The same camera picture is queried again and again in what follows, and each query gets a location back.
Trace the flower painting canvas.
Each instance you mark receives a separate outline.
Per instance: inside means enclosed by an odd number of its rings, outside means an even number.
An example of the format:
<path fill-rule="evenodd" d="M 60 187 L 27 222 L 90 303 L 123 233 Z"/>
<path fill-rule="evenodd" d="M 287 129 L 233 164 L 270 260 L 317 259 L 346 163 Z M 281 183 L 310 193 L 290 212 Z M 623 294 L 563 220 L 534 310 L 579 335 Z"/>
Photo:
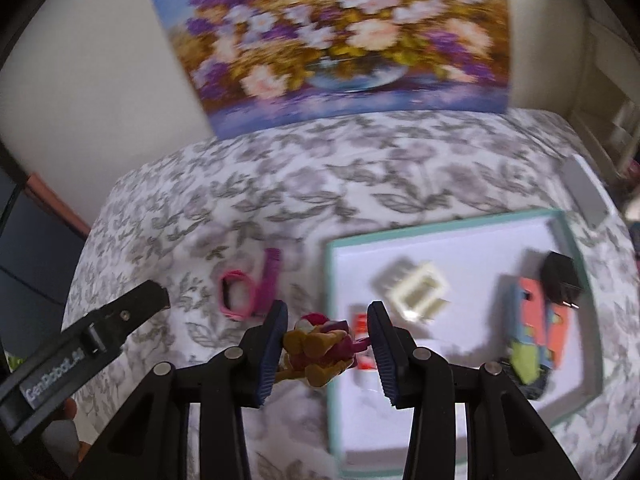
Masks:
<path fill-rule="evenodd" d="M 152 3 L 221 140 L 350 114 L 508 105 L 508 0 Z"/>

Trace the teal-rimmed white tray box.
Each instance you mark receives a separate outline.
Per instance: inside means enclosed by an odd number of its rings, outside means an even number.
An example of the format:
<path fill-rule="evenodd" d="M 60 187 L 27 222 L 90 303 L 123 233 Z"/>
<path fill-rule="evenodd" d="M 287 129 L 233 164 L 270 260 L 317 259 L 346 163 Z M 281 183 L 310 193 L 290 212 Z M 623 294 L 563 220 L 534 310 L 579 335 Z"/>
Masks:
<path fill-rule="evenodd" d="M 449 283 L 446 306 L 432 322 L 407 324 L 420 346 L 449 362 L 478 367 L 506 355 L 503 297 L 519 276 L 536 278 L 548 252 L 574 260 L 581 282 L 585 261 L 566 215 L 557 209 L 424 224 L 356 235 L 326 246 L 326 313 L 352 321 L 378 299 L 371 280 L 397 258 L 431 261 Z M 361 390 L 355 370 L 329 385 L 330 450 L 340 477 L 398 478 L 404 469 L 412 413 L 381 393 Z"/>

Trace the blue green toy knife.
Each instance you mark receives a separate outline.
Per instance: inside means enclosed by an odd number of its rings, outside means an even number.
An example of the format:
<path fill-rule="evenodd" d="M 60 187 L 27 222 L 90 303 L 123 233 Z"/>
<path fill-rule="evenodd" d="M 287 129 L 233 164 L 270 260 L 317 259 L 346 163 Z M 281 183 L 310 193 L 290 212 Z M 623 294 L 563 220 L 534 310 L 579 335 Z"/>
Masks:
<path fill-rule="evenodd" d="M 546 357 L 547 313 L 541 284 L 532 278 L 517 278 L 503 297 L 508 361 L 524 384 L 539 375 Z"/>

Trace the colourful doll figurine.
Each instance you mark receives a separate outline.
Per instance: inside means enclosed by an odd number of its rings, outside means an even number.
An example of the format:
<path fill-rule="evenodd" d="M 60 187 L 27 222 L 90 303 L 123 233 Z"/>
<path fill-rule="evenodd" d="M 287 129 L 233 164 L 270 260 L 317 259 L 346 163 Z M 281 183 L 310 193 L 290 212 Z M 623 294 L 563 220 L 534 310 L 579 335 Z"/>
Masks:
<path fill-rule="evenodd" d="M 330 320 L 317 312 L 300 318 L 282 342 L 276 382 L 300 380 L 312 388 L 323 388 L 355 367 L 357 356 L 370 347 L 370 338 L 356 338 L 346 321 Z"/>

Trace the pink smartwatch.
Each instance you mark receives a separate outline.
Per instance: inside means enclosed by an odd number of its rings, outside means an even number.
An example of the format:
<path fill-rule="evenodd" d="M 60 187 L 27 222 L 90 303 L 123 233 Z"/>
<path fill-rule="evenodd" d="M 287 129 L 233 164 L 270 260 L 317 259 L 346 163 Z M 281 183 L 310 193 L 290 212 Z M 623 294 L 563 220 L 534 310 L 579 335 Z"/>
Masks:
<path fill-rule="evenodd" d="M 263 318 L 276 299 L 280 270 L 280 249 L 267 248 L 257 281 L 239 269 L 224 272 L 219 280 L 220 312 L 236 322 Z"/>

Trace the black power adapter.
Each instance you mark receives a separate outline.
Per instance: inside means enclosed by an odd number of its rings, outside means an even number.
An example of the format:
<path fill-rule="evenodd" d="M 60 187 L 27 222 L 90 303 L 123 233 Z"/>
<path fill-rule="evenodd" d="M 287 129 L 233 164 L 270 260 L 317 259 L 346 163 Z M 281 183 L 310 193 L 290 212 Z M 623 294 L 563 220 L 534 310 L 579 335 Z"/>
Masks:
<path fill-rule="evenodd" d="M 578 309 L 582 283 L 572 258 L 549 252 L 540 267 L 539 278 L 544 296 L 552 304 Z"/>

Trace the cream plastic hair clip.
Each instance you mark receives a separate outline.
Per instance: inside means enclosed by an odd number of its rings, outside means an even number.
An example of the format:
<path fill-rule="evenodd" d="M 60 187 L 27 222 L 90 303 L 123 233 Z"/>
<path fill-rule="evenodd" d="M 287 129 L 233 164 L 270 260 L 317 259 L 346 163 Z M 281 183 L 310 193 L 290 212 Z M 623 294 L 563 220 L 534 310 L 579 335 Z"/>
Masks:
<path fill-rule="evenodd" d="M 388 299 L 407 322 L 427 322 L 447 303 L 449 283 L 431 261 L 402 271 L 388 291 Z"/>

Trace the dark glass cabinet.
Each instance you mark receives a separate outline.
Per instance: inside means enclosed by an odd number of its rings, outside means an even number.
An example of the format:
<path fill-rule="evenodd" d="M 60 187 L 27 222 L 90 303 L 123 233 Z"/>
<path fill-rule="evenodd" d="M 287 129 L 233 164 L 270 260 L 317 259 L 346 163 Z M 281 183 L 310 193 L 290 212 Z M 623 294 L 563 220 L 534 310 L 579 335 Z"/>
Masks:
<path fill-rule="evenodd" d="M 85 239 L 1 175 L 1 342 L 21 359 L 61 330 Z"/>

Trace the white charger cube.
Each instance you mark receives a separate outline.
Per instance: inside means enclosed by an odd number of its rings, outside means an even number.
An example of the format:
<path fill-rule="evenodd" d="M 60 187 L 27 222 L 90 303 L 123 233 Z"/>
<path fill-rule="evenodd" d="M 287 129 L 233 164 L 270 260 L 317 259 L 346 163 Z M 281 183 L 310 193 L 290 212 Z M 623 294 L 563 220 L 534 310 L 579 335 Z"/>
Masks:
<path fill-rule="evenodd" d="M 378 299 L 389 307 L 393 301 L 390 300 L 390 291 L 410 274 L 418 264 L 406 257 L 394 259 L 381 270 L 371 280 L 371 286 L 378 294 Z"/>

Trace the orange white glue tube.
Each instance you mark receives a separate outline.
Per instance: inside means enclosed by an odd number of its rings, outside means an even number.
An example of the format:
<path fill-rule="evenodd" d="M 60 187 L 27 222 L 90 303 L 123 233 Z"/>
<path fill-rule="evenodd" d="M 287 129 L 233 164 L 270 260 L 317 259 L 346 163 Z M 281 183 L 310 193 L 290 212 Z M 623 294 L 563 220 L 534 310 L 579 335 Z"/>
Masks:
<path fill-rule="evenodd" d="M 368 321 L 364 312 L 358 312 L 354 315 L 352 336 L 356 344 L 359 344 L 359 348 L 355 352 L 355 384 L 363 391 L 381 393 L 382 386 L 380 378 L 378 378 L 378 368 L 376 367 L 374 353 L 369 342 Z"/>

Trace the floral patterned tablecloth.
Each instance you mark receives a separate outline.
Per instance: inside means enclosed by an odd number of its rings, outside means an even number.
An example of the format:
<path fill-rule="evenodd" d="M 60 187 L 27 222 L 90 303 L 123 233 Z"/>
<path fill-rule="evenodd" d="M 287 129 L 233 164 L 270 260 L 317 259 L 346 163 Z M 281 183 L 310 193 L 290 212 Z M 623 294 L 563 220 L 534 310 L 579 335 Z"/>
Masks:
<path fill-rule="evenodd" d="M 94 222 L 64 320 L 73 323 L 147 280 L 170 306 L 76 394 L 102 430 L 157 362 L 187 366 L 238 342 L 218 307 L 228 269 L 262 270 L 280 249 L 292 316 L 324 305 L 323 255 L 337 237 L 529 208 L 567 212 L 596 297 L 603 393 L 554 430 L 585 479 L 623 466 L 639 427 L 639 278 L 625 223 L 588 228 L 558 168 L 584 154 L 561 116 L 396 112 L 314 120 L 200 142 L 122 177 Z"/>

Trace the white power bank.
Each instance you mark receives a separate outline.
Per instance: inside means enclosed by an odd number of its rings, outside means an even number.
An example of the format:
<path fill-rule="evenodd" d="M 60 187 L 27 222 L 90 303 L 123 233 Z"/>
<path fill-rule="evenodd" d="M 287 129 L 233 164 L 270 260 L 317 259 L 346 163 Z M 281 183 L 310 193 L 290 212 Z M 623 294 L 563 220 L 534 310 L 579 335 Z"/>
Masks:
<path fill-rule="evenodd" d="M 597 174 L 580 155 L 572 155 L 560 168 L 560 177 L 590 228 L 597 229 L 616 213 Z"/>

